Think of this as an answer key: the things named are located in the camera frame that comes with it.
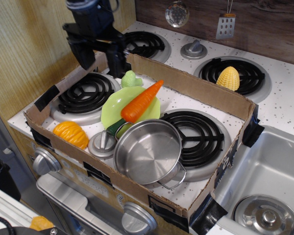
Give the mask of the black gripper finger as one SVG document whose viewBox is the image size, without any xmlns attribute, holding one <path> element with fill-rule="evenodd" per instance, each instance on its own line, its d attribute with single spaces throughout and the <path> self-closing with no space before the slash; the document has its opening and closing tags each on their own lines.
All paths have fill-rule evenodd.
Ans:
<svg viewBox="0 0 294 235">
<path fill-rule="evenodd" d="M 107 49 L 106 57 L 108 61 L 108 74 L 114 78 L 121 78 L 126 70 L 126 57 L 124 49 L 118 45 L 110 44 Z"/>
<path fill-rule="evenodd" d="M 95 62 L 95 54 L 90 47 L 82 44 L 70 44 L 70 48 L 83 69 L 89 69 Z"/>
</svg>

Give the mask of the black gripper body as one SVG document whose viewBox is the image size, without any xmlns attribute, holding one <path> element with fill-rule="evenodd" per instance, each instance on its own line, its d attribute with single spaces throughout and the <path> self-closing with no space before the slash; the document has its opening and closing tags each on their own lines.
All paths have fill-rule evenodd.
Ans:
<svg viewBox="0 0 294 235">
<path fill-rule="evenodd" d="M 75 19 L 74 23 L 63 25 L 71 50 L 81 53 L 83 50 L 107 51 L 107 41 L 124 51 L 124 36 L 113 27 L 114 17 L 109 7 L 69 7 Z"/>
</svg>

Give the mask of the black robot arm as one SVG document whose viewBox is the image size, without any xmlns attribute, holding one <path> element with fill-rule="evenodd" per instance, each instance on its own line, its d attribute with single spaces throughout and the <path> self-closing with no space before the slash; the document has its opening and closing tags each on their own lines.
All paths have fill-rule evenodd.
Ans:
<svg viewBox="0 0 294 235">
<path fill-rule="evenodd" d="M 113 26 L 114 10 L 108 0 L 67 0 L 66 6 L 75 22 L 65 23 L 62 28 L 83 69 L 88 70 L 94 64 L 96 50 L 105 53 L 112 77 L 122 78 L 131 70 L 126 61 L 125 36 Z"/>
</svg>

